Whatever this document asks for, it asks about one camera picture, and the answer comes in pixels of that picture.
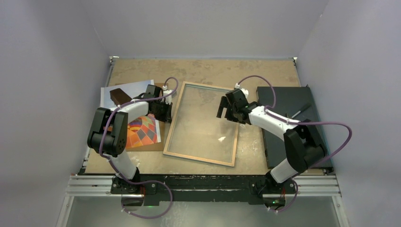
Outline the hot air balloon photo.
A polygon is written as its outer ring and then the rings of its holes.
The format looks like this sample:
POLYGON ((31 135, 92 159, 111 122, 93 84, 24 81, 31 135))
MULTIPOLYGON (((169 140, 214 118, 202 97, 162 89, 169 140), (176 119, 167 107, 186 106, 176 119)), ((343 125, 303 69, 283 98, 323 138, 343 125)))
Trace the hot air balloon photo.
MULTIPOLYGON (((110 87, 102 87, 100 92, 100 106, 114 108, 116 104, 111 98, 110 92, 121 89, 130 97, 138 96, 145 92, 147 85, 154 85, 154 80, 143 80, 139 82, 118 84, 110 87)), ((164 149, 163 122, 157 121, 154 116, 141 116, 127 126, 127 151, 162 151, 164 149)))

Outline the brown cardboard backing board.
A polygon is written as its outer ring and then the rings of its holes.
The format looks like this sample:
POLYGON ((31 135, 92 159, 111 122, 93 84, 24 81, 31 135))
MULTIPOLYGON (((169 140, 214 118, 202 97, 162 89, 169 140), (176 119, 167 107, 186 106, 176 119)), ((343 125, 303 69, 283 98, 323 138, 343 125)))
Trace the brown cardboard backing board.
POLYGON ((127 151, 162 151, 165 123, 154 115, 142 116, 128 124, 127 151))

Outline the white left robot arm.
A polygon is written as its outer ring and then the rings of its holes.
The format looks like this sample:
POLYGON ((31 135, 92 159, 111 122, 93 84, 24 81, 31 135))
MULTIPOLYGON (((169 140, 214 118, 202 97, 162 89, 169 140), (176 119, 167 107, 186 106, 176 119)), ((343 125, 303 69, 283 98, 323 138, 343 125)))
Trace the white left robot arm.
POLYGON ((170 123, 175 95, 176 89, 168 89, 167 85, 148 85, 144 93, 124 104, 112 109, 99 107, 95 111, 87 145, 107 160, 128 193, 138 192, 142 184, 139 169, 126 151, 128 124, 149 114, 158 121, 170 123))

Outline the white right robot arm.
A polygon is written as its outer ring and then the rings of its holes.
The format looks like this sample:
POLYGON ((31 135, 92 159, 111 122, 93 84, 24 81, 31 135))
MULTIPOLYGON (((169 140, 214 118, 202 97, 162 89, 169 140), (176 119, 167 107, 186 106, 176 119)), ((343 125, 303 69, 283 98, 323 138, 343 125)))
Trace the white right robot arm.
POLYGON ((326 145, 310 120, 300 122, 270 111, 258 102, 249 103, 245 89, 235 88, 223 95, 217 117, 258 126, 283 141, 286 158, 265 175, 270 192, 278 192, 286 180, 305 172, 327 155, 326 145))

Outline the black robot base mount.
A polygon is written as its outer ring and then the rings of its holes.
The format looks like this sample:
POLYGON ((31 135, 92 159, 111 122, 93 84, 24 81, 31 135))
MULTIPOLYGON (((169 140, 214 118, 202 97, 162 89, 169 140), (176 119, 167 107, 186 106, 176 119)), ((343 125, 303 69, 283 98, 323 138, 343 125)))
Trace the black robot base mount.
POLYGON ((141 174, 133 185, 114 176, 111 194, 120 195, 125 204, 137 199, 144 206, 161 202, 247 202, 250 205, 282 207, 285 195, 294 194, 290 180, 276 184, 265 175, 166 175, 141 174))

